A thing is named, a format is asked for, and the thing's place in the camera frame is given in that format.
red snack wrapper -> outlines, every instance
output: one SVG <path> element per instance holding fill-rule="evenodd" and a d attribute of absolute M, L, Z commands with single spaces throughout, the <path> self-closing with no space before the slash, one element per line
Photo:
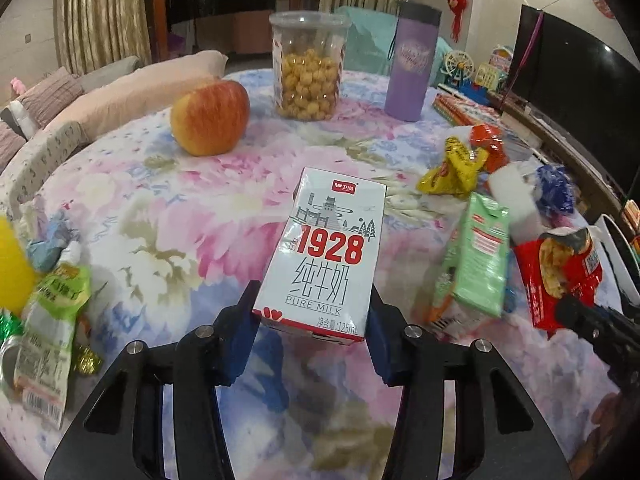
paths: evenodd
<path fill-rule="evenodd" d="M 472 148 L 484 148 L 489 152 L 489 158 L 484 164 L 484 168 L 493 173 L 509 163 L 509 157 L 504 153 L 502 142 L 502 132 L 495 126 L 480 124 L 471 128 L 469 142 Z"/>
<path fill-rule="evenodd" d="M 556 304 L 565 294 L 593 306 L 602 265 L 588 229 L 566 235 L 546 233 L 514 252 L 534 327 L 550 333 L 564 328 L 556 322 Z"/>

transparent plastic container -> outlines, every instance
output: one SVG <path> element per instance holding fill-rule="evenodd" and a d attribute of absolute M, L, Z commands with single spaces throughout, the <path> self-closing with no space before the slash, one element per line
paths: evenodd
<path fill-rule="evenodd" d="M 301 121 L 331 118 L 351 20 L 325 12 L 291 11 L 272 14 L 269 21 L 277 113 Z"/>

black television screen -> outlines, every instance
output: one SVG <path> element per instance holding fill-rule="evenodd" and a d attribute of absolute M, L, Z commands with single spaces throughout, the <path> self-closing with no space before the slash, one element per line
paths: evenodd
<path fill-rule="evenodd" d="M 539 15 L 522 6 L 510 80 Z M 640 166 L 640 71 L 581 28 L 545 13 L 513 92 L 562 126 L 583 155 L 600 166 L 624 194 Z M 635 189 L 633 198 L 640 198 Z"/>

apple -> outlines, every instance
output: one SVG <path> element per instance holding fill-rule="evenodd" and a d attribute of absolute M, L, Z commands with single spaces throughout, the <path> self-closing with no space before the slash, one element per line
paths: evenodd
<path fill-rule="evenodd" d="M 249 121 L 249 96 L 236 81 L 220 80 L 178 99 L 171 129 L 180 146 L 194 156 L 230 152 Z"/>

yellow balloon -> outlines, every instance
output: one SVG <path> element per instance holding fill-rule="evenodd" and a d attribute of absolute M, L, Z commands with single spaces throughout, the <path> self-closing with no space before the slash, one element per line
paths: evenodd
<path fill-rule="evenodd" d="M 36 280 L 37 274 L 22 252 L 11 224 L 0 217 L 0 308 L 19 316 Z"/>

